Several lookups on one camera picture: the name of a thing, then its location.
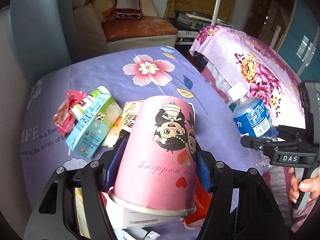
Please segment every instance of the orange heart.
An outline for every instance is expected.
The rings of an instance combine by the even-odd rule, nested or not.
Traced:
[[[177,181],[176,181],[176,187],[183,187],[186,188],[188,186],[187,181],[184,177],[180,177]]]
[[[186,151],[180,152],[177,156],[177,161],[180,165],[186,164],[187,166],[191,165],[191,160]]]

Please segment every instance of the device handle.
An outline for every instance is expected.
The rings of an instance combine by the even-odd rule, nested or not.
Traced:
[[[294,174],[299,183],[305,179],[316,178],[318,176],[318,171],[319,171],[318,163],[316,163],[315,166],[308,169],[294,168]],[[299,197],[297,199],[297,202],[292,203],[292,207],[294,209],[299,209],[299,210],[304,209],[308,203],[310,194],[311,192],[302,192],[301,190],[299,190]]]

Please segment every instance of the blue gripper pad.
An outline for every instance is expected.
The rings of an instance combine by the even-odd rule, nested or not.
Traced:
[[[115,185],[116,177],[118,175],[120,163],[122,161],[122,157],[123,157],[127,142],[128,142],[128,138],[124,138],[122,140],[118,150],[116,150],[116,154],[112,159],[109,169],[106,172],[106,182],[103,185],[106,190],[109,190],[111,187]]]
[[[210,183],[210,173],[198,151],[196,152],[196,173],[201,186],[204,187],[206,191],[210,191],[212,187]]]

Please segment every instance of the blue bottle label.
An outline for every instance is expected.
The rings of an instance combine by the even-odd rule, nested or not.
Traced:
[[[271,117],[261,100],[254,108],[248,109],[247,113],[234,118],[233,121],[236,123],[242,136],[260,137],[266,133],[272,125]]]

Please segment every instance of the milk carton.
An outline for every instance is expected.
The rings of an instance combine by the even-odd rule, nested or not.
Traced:
[[[86,159],[92,158],[121,114],[122,109],[112,96],[99,95],[66,140],[70,150]]]

